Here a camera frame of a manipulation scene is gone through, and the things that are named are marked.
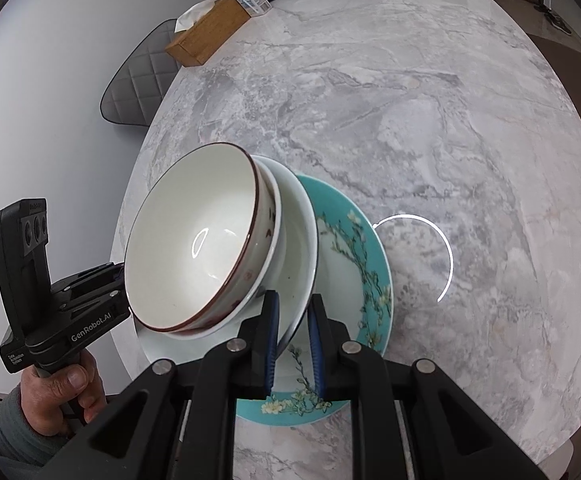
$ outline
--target stacked dishes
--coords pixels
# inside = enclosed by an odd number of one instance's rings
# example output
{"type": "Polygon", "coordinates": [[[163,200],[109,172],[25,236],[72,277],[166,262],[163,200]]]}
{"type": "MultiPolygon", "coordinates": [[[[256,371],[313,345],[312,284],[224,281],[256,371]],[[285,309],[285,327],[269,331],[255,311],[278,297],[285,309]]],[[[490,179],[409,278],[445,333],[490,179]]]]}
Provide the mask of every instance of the stacked dishes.
{"type": "Polygon", "coordinates": [[[341,407],[312,385],[302,319],[313,292],[379,352],[391,328],[387,259],[362,211],[329,184],[225,142],[190,152],[155,184],[128,239],[125,279],[150,361],[202,358],[259,314],[265,290],[279,293],[273,394],[237,406],[264,424],[313,422],[341,407]]]}

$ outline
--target marble table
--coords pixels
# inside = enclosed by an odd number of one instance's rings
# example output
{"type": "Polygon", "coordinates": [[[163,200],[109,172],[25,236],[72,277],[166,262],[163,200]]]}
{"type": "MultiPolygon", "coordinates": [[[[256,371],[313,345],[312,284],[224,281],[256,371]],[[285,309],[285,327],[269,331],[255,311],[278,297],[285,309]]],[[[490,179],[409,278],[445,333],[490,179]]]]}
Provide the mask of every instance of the marble table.
{"type": "MultiPolygon", "coordinates": [[[[321,178],[373,222],[395,283],[387,356],[429,357],[537,462],[581,423],[581,121],[492,0],[276,0],[183,69],[128,184],[112,259],[142,200],[216,140],[321,178]]],[[[131,321],[113,331],[131,377],[131,321]]],[[[235,478],[351,478],[350,413],[238,420],[235,478]]]]}

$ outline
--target white plate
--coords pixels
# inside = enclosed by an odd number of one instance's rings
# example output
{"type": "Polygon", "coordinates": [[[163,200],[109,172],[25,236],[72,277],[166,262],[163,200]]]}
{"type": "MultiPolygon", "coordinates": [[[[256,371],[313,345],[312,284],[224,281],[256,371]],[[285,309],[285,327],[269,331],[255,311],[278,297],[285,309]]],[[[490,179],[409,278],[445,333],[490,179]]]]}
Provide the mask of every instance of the white plate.
{"type": "MultiPolygon", "coordinates": [[[[272,172],[282,196],[282,215],[286,230],[286,256],[277,283],[270,287],[280,295],[280,329],[278,354],[288,346],[297,331],[310,299],[317,273],[317,223],[313,206],[304,187],[286,166],[263,156],[253,156],[272,172]]],[[[175,363],[201,359],[208,350],[219,343],[237,336],[243,319],[257,316],[262,310],[263,298],[253,300],[235,317],[234,322],[200,339],[182,341],[164,333],[153,332],[135,323],[139,344],[149,361],[168,358],[175,363]]],[[[276,367],[280,379],[294,376],[294,365],[285,370],[276,367]]]]}

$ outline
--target white bowl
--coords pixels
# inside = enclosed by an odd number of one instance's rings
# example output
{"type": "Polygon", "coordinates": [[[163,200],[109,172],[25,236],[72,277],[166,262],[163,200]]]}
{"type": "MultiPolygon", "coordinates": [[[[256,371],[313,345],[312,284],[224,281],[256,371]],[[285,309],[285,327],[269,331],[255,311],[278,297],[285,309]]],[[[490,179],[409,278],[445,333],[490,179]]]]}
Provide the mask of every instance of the white bowl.
{"type": "Polygon", "coordinates": [[[184,155],[148,193],[128,238],[135,318],[157,332],[224,319],[259,275],[274,225],[272,194],[243,149],[218,142],[184,155]]]}
{"type": "MultiPolygon", "coordinates": [[[[315,284],[317,273],[318,234],[312,203],[297,177],[286,166],[253,155],[270,169],[280,188],[283,205],[283,225],[286,230],[286,254],[276,282],[269,285],[280,294],[280,326],[278,355],[297,331],[315,284]]],[[[241,322],[257,316],[262,310],[263,297],[251,300],[231,322],[216,332],[186,343],[178,333],[157,333],[135,323],[139,345],[150,362],[168,358],[177,364],[201,359],[208,350],[223,341],[237,337],[241,322]]],[[[294,365],[288,370],[277,366],[275,376],[296,373],[294,365]]]]}
{"type": "Polygon", "coordinates": [[[237,305],[237,307],[230,314],[224,317],[224,319],[205,329],[183,329],[179,330],[178,332],[170,332],[168,333],[168,336],[170,337],[187,341],[205,337],[216,332],[217,330],[220,330],[221,328],[224,328],[235,318],[235,316],[241,312],[244,307],[246,307],[246,305],[251,300],[258,298],[267,290],[267,288],[270,288],[270,285],[276,282],[280,272],[282,272],[284,257],[286,255],[286,230],[283,224],[283,206],[280,187],[277,185],[277,180],[266,167],[266,165],[261,161],[256,160],[255,157],[253,158],[255,159],[257,167],[262,172],[264,182],[269,187],[269,189],[272,190],[272,195],[275,199],[275,229],[272,232],[270,248],[268,250],[266,259],[264,260],[262,270],[260,270],[259,276],[257,276],[253,286],[251,286],[251,289],[248,291],[241,303],[237,305]]]}

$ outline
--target tissue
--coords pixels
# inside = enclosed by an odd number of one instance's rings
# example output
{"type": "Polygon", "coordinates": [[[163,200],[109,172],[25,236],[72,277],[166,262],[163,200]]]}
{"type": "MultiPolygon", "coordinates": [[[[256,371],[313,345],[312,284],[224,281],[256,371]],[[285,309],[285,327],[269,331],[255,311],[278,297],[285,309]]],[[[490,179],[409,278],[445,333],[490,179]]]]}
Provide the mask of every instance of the tissue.
{"type": "Polygon", "coordinates": [[[193,5],[184,12],[179,18],[177,18],[177,23],[174,26],[175,32],[181,32],[183,30],[188,30],[196,22],[198,22],[202,16],[208,14],[210,9],[215,6],[215,0],[204,0],[198,4],[193,5]]]}

